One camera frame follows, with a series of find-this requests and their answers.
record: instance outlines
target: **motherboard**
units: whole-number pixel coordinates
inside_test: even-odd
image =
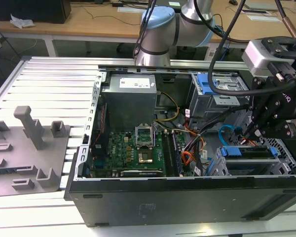
[[[138,146],[149,142],[153,146]],[[181,149],[185,146],[182,133],[149,131],[110,132],[108,153],[104,158],[94,157],[90,174],[92,177],[137,177],[157,175],[189,176],[190,168],[183,167]]]

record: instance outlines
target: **white table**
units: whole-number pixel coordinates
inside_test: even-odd
[[[0,89],[0,120],[21,125],[13,117],[18,105],[29,105],[42,125],[62,120],[71,126],[60,190],[54,193],[0,197],[0,236],[32,237],[198,237],[243,236],[296,237],[296,205],[270,221],[189,225],[99,227],[85,226],[72,201],[64,201],[71,160],[81,141],[93,77],[98,64],[113,59],[39,58],[21,61]],[[115,59],[133,65],[133,60]],[[172,61],[172,65],[208,67],[203,61]],[[219,69],[245,68],[240,62],[219,62]]]

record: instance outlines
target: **power cord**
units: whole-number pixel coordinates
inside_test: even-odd
[[[146,10],[145,16],[140,26],[139,37],[136,40],[135,47],[133,50],[133,58],[135,58],[138,55],[140,47],[142,46],[142,42],[144,40],[144,35],[148,26],[148,22],[152,15],[155,5],[156,5],[156,0],[149,1],[148,8]]]
[[[208,84],[211,88],[211,90],[214,93],[220,94],[220,95],[227,95],[227,96],[251,96],[251,95],[265,95],[265,94],[275,94],[275,93],[279,93],[282,91],[286,91],[289,90],[291,88],[293,88],[294,86],[296,86],[296,81],[295,80],[290,80],[288,83],[279,86],[279,87],[273,87],[273,88],[267,88],[267,89],[258,89],[258,90],[248,90],[248,91],[231,91],[231,90],[222,90],[222,89],[218,89],[215,87],[214,85],[214,81],[213,81],[213,71],[214,71],[214,65],[218,59],[219,53],[221,51],[221,49],[223,48],[223,45],[225,44],[226,40],[228,39],[228,35],[230,34],[233,26],[235,25],[241,10],[245,4],[246,0],[241,0],[239,7],[235,13],[235,16],[233,17],[227,31],[225,32],[216,52],[215,55],[212,59],[212,62],[209,66],[208,69]]]
[[[0,31],[0,35],[5,39],[5,41],[8,43],[8,45],[12,48],[12,50],[15,52],[15,54],[21,59],[20,55],[18,54],[18,52],[14,49],[14,47],[10,44],[10,42],[8,41],[8,39],[6,37],[4,37],[4,35],[1,33]]]
[[[121,21],[121,22],[123,22],[123,23],[125,23],[125,24],[127,24],[127,25],[131,25],[131,26],[138,26],[138,25],[140,25],[140,24],[132,24],[132,23],[128,23],[128,22],[125,22],[125,21],[123,21],[123,20],[121,20],[121,19],[119,19],[119,18],[117,18],[117,17],[115,17],[115,16],[93,16],[86,8],[85,8],[85,6],[81,6],[91,17],[92,17],[92,19],[95,19],[95,18],[98,18],[98,17],[111,17],[111,18],[114,18],[114,19],[116,19],[116,20],[118,20],[118,21]]]
[[[202,13],[200,12],[198,5],[197,5],[197,0],[193,0],[194,2],[194,7],[196,10],[197,15],[199,16],[199,18],[201,18],[201,20],[203,21],[203,23],[207,26],[208,29],[210,29],[212,32],[214,32],[216,35],[218,35],[219,37],[223,38],[224,34],[222,34],[221,32],[215,30],[203,17]],[[249,40],[240,40],[240,39],[232,39],[230,37],[228,37],[229,33],[227,34],[227,40],[234,42],[234,43],[249,43]]]

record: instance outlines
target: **red wire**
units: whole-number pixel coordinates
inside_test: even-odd
[[[102,114],[101,114],[101,130],[98,135],[98,137],[95,139],[95,142],[93,143],[93,146],[97,143],[98,139],[100,138],[102,132],[103,132],[103,120],[104,120],[104,106],[102,107]]]

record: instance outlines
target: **sticker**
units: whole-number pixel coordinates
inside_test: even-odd
[[[201,158],[207,159],[207,150],[201,150]]]
[[[223,90],[228,90],[228,86],[226,85],[219,85],[218,88]]]
[[[170,6],[181,6],[180,3],[179,2],[176,2],[176,1],[170,1],[169,2],[169,5]]]
[[[197,167],[194,168],[194,173],[196,173],[198,176],[200,175],[201,173],[201,170]]]
[[[189,118],[189,113],[190,113],[190,110],[185,109],[185,117]]]
[[[150,81],[149,78],[121,78],[119,88],[149,89]]]
[[[248,16],[253,21],[270,21],[270,22],[282,22],[277,17],[269,16]]]

